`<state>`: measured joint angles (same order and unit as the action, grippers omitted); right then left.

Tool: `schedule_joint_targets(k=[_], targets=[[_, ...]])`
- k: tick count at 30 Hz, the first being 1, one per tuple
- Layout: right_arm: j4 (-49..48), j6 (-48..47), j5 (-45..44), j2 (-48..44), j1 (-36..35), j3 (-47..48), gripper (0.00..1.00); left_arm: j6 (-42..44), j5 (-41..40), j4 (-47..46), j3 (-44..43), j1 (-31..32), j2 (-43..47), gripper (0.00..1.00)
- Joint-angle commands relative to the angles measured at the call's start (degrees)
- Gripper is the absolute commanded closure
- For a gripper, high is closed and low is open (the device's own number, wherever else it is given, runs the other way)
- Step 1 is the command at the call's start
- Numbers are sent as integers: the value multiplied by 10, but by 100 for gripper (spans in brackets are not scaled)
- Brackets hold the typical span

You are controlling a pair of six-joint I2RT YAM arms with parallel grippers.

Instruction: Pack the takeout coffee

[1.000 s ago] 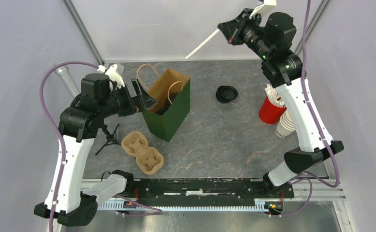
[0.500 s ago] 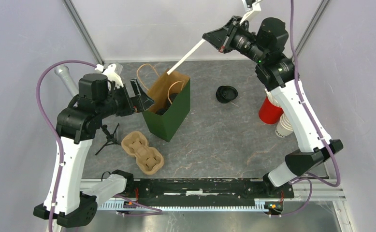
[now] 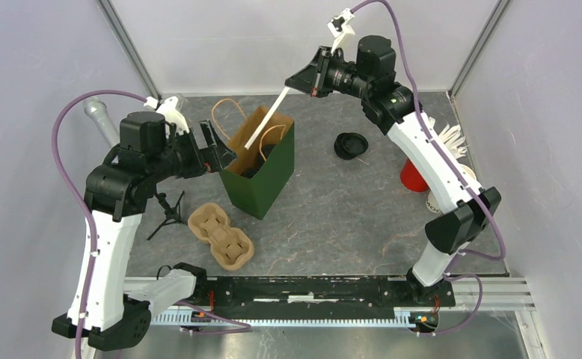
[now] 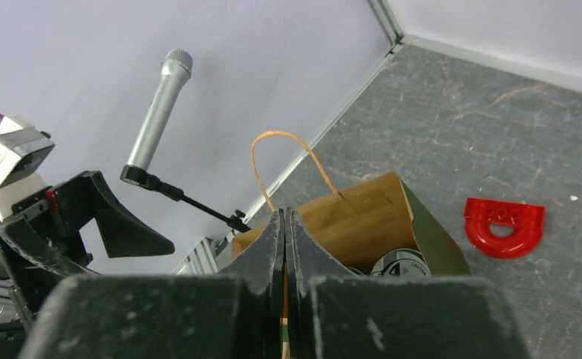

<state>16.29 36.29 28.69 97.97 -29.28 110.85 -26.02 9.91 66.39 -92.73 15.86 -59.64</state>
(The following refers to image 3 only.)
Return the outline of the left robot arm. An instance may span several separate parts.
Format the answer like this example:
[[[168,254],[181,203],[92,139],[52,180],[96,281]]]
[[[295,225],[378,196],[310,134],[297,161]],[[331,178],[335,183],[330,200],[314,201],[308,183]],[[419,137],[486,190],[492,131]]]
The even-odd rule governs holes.
[[[200,127],[204,148],[181,116],[138,111],[120,122],[118,145],[86,179],[79,201],[87,229],[78,292],[70,309],[53,320],[53,332],[103,352],[128,349],[170,306],[207,299],[205,270],[185,263],[142,289],[123,289],[135,234],[147,202],[159,195],[158,184],[219,172],[236,158],[209,121]]]

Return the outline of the black coffee cup lid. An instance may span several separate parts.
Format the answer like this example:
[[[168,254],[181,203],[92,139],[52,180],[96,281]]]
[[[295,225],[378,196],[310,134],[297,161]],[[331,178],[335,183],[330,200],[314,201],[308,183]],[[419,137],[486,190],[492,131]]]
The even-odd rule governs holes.
[[[257,155],[257,161],[260,164],[264,163],[267,160],[268,156],[270,155],[270,153],[273,151],[274,148],[275,148],[275,144],[263,145],[259,149],[259,153]]]

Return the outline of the green paper bag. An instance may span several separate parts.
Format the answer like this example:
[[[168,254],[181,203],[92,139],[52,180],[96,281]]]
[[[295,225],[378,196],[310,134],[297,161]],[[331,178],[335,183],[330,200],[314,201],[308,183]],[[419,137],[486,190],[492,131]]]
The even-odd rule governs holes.
[[[238,108],[244,119],[232,137],[215,118],[216,108],[227,101]],[[259,220],[266,216],[295,170],[295,122],[289,116],[276,111],[251,148],[244,148],[268,110],[267,107],[260,106],[248,117],[237,101],[225,98],[214,104],[210,111],[213,123],[228,140],[227,146],[237,154],[237,159],[220,172],[230,202]],[[275,148],[267,160],[260,164],[257,161],[259,149],[267,144],[275,144]],[[252,179],[241,176],[248,168],[259,169]]]

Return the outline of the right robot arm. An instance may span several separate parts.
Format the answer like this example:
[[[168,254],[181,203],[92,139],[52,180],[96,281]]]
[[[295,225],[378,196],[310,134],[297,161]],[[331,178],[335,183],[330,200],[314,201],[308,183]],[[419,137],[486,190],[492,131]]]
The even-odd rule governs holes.
[[[316,98],[334,91],[359,98],[365,117],[406,154],[434,194],[441,215],[426,224],[428,243],[405,286],[408,300],[424,305],[435,297],[435,285],[457,253],[487,227],[501,195],[464,174],[413,92],[396,81],[395,63],[391,41],[367,35],[358,41],[355,61],[346,61],[340,49],[321,46],[284,84]]]

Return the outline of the white straw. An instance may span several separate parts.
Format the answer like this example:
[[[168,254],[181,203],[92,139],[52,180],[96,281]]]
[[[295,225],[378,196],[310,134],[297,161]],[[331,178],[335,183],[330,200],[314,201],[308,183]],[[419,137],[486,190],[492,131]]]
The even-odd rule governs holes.
[[[275,114],[275,112],[278,110],[279,106],[284,101],[285,97],[290,92],[290,90],[291,90],[291,88],[284,87],[283,90],[280,92],[280,94],[278,95],[278,98],[274,101],[274,103],[272,104],[272,106],[269,108],[266,115],[264,116],[264,118],[260,121],[257,128],[252,133],[251,137],[245,143],[244,148],[246,150],[249,150],[251,148],[251,146],[253,145],[253,143],[259,138],[261,132],[265,129],[266,125],[268,124],[268,122],[270,121],[272,116]]]

